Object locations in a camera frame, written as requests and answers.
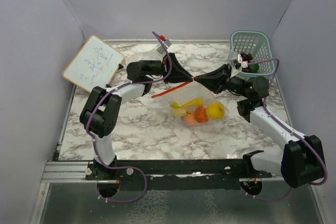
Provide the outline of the orange zip clear bag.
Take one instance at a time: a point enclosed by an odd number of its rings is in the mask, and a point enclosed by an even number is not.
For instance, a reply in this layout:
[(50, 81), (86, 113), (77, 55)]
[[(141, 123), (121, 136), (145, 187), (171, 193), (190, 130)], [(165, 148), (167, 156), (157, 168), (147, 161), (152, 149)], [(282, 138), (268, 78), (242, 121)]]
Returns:
[(227, 117), (227, 108), (196, 81), (184, 82), (151, 98), (157, 103), (158, 109), (188, 127), (213, 124)]

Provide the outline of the purple fake grapes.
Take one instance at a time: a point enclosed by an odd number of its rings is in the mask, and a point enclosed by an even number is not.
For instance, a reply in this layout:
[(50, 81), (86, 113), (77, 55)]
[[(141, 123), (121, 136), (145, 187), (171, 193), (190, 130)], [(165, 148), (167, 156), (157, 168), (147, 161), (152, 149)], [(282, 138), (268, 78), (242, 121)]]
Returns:
[[(246, 54), (244, 52), (241, 52), (240, 55), (241, 55), (243, 61), (247, 61), (248, 63), (253, 61), (252, 54)], [(246, 68), (243, 68), (242, 72), (251, 73), (249, 65)]]

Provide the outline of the dark green fake vegetable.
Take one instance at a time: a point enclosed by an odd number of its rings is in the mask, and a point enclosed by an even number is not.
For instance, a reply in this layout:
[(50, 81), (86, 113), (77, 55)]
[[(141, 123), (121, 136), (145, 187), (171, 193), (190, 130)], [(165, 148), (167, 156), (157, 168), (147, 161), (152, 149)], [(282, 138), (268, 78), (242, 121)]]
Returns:
[(249, 66), (251, 73), (258, 73), (259, 72), (259, 64), (253, 64)]

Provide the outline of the blue zip clear bag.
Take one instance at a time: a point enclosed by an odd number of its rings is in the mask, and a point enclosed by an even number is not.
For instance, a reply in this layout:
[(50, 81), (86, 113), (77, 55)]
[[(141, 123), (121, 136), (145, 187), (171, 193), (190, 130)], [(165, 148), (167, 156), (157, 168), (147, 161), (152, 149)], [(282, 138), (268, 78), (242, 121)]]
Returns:
[(153, 48), (152, 50), (146, 52), (136, 52), (128, 56), (125, 62), (128, 65), (132, 62), (137, 62), (141, 60), (162, 60), (163, 53), (164, 51), (159, 48)]

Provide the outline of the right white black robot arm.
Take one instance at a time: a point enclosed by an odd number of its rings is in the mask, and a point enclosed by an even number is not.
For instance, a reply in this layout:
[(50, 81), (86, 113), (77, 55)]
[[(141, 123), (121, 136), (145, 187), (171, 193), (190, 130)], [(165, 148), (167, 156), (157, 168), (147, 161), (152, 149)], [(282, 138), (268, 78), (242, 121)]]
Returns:
[(238, 101), (237, 111), (247, 122), (260, 128), (283, 151), (282, 158), (273, 158), (265, 152), (257, 152), (241, 164), (246, 177), (254, 177), (259, 171), (282, 176), (292, 188), (305, 184), (320, 186), (326, 183), (328, 171), (321, 140), (296, 131), (268, 110), (270, 82), (257, 76), (248, 80), (231, 75), (228, 64), (195, 77), (194, 79), (213, 93), (235, 92), (243, 100)]

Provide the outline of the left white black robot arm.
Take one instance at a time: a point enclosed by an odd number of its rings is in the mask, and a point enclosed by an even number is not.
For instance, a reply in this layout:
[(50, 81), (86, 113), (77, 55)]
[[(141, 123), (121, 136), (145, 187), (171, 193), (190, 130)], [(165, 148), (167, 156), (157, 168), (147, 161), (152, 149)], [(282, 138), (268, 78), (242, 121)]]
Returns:
[(193, 76), (178, 62), (174, 53), (162, 60), (131, 62), (127, 68), (127, 81), (112, 88), (96, 86), (81, 112), (80, 122), (93, 141), (98, 173), (104, 179), (115, 175), (116, 159), (111, 132), (116, 126), (121, 105), (149, 93), (155, 82), (191, 82)]

